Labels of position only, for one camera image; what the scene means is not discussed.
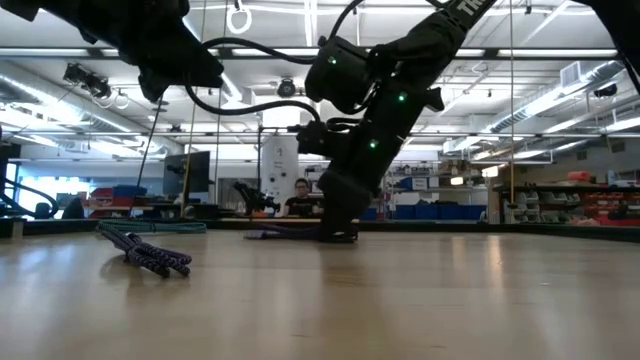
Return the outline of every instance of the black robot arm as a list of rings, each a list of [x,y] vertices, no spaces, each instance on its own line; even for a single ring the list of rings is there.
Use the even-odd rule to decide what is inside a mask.
[[[298,134],[299,152],[332,158],[318,184],[328,233],[346,228],[369,207],[423,109],[443,110],[440,90],[430,87],[494,3],[452,0],[407,36],[369,53],[338,36],[321,40],[305,82],[308,96],[331,101],[345,113],[367,107],[347,134],[332,132],[331,122],[312,123]]]
[[[76,27],[82,38],[103,41],[138,66],[140,88],[157,102],[170,85],[222,86],[223,67],[189,32],[188,0],[0,0],[0,7],[33,21],[46,10]]]

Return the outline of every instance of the security camera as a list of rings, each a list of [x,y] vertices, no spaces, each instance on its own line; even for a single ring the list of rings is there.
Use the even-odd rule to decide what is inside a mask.
[[[293,83],[292,78],[283,78],[278,85],[278,96],[283,99],[292,98],[296,95],[296,85]]]

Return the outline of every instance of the computer monitor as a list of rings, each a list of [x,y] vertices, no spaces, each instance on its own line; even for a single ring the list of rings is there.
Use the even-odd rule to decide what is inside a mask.
[[[162,192],[165,195],[179,195],[184,189],[187,173],[187,156],[173,155],[164,159],[164,179]],[[189,164],[189,192],[209,192],[209,151],[192,153]]]

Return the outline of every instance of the green object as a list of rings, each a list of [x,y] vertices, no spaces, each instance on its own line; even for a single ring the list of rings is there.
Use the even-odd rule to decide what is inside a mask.
[[[105,226],[123,233],[175,232],[179,234],[204,234],[207,232],[207,225],[203,223],[155,223],[137,220],[101,220],[100,223],[98,223],[98,230]]]

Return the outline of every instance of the person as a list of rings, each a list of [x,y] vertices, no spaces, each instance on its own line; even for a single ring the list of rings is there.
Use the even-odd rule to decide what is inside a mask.
[[[307,179],[296,180],[296,196],[287,200],[282,216],[312,217],[322,214],[320,199],[309,197],[311,186]]]

